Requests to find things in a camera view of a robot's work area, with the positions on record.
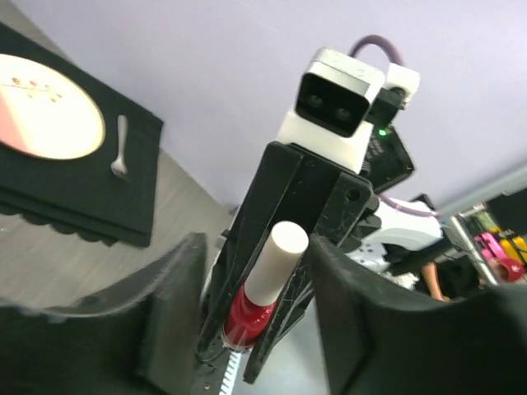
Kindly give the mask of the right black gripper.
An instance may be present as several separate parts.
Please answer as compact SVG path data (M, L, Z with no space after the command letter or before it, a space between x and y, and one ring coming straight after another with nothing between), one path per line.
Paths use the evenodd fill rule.
M230 262L248 263L270 228L291 221L350 252L353 228L373 194L371 184L298 146L271 142L230 232Z

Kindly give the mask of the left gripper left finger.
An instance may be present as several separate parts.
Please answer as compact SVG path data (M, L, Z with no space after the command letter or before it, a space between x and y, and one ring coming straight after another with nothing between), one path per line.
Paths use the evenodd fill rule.
M190 393L207 253L206 236L191 233L69 306L3 300L2 393Z

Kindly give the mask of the red nail polish bottle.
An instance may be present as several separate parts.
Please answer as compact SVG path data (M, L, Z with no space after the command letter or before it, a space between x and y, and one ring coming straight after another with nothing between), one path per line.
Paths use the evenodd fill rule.
M243 285L237 292L223 323L221 332L223 345L236 352L249 351L270 322L283 288L284 286L271 304L260 306L249 298Z

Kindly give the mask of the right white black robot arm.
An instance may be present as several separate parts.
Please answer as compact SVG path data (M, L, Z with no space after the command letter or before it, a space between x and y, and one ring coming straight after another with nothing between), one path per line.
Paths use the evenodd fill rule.
M342 137L293 118L267 145L212 270L198 361L215 367L249 352L253 383L271 350L305 316L314 290L302 262L312 234L361 253L383 269L384 246L418 251L441 240L423 202L390 200L383 192L406 179L413 163L397 134L362 123Z

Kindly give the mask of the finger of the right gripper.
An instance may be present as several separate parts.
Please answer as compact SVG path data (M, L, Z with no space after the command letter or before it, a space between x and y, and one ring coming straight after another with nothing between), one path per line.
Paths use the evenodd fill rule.
M314 297L306 263L298 263L280 294L271 318L250 352L243 374L245 383L259 377L272 349L301 321Z
M201 356L205 356L212 349L215 340L222 341L223 323L270 231L270 226L261 230L250 230L242 223L236 223L231 227L212 269L211 288L206 303L208 312L198 339L198 353Z

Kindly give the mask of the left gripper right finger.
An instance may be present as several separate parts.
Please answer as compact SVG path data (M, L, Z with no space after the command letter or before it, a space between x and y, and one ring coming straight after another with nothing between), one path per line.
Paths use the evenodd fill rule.
M440 302L310 239L306 261L332 394L523 394L526 289Z

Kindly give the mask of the white nail polish cap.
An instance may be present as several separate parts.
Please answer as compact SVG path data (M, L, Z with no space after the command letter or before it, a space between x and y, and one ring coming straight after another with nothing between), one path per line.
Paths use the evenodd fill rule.
M309 237L298 224L274 225L244 284L249 301L262 307L273 304L308 245Z

